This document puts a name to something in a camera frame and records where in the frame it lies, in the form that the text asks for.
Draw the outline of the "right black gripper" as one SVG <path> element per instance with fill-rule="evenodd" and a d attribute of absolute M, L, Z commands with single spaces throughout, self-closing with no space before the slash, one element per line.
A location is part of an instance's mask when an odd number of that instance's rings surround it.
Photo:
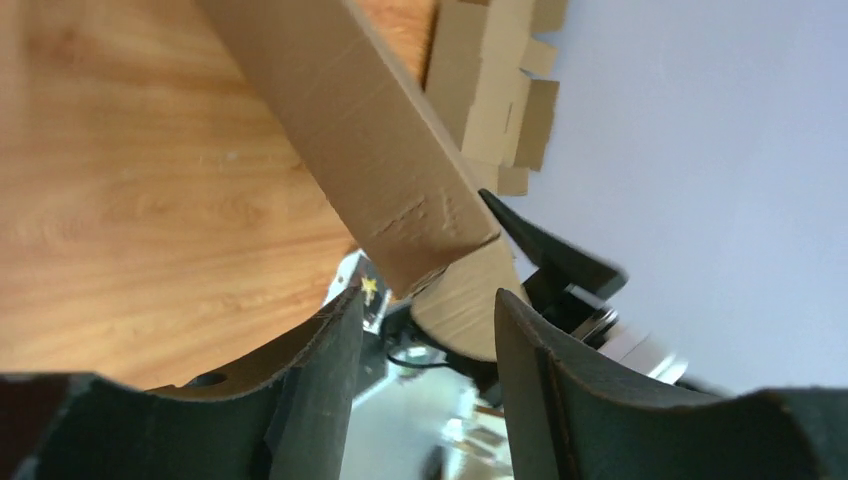
<path fill-rule="evenodd" d="M 523 287 L 538 313 L 633 371 L 666 384 L 682 379 L 688 361 L 651 335 L 623 323 L 618 311 L 605 301 L 626 285 L 628 276 L 622 268 L 529 222 L 490 191 L 478 193 L 536 267 Z"/>

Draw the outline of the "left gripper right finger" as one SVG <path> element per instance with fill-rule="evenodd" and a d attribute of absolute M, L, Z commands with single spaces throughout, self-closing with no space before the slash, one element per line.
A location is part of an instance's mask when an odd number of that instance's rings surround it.
<path fill-rule="evenodd" d="M 847 393 L 721 397 L 637 373 L 507 290 L 497 369 L 518 479 L 843 479 Z"/>

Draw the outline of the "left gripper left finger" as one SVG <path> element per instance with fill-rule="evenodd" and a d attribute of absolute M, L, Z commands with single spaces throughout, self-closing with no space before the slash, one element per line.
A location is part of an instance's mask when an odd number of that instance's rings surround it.
<path fill-rule="evenodd" d="M 188 384 L 95 373 L 1 377 L 5 479 L 336 479 L 363 300 L 349 288 L 298 327 Z"/>

